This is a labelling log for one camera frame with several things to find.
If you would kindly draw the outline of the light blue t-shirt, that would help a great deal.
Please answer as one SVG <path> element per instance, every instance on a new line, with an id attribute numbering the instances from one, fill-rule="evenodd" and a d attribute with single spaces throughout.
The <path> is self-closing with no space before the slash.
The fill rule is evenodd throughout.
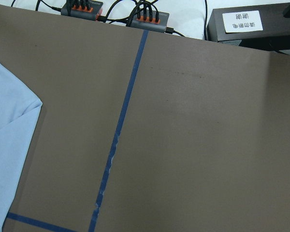
<path id="1" fill-rule="evenodd" d="M 0 231 L 14 200 L 41 100 L 0 64 Z"/>

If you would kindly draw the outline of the grey orange usb hub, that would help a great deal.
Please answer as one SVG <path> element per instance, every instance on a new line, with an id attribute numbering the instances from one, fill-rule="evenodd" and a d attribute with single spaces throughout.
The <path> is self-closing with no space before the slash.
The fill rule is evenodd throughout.
<path id="1" fill-rule="evenodd" d="M 157 12 L 153 10 L 151 18 L 149 13 L 149 10 L 147 10 L 145 14 L 146 18 L 144 18 L 143 11 L 136 14 L 133 17 L 130 27 L 164 33 L 167 28 L 170 14 L 166 12 L 159 12 L 159 14 L 157 14 Z"/>
<path id="2" fill-rule="evenodd" d="M 102 13 L 103 2 L 96 0 L 67 0 L 61 15 L 96 21 Z"/>

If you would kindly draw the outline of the black box with label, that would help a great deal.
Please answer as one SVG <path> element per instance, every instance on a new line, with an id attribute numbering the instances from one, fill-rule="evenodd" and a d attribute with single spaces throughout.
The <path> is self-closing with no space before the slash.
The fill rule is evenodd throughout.
<path id="1" fill-rule="evenodd" d="M 290 50 L 290 3 L 213 9 L 206 32 L 212 42 Z"/>

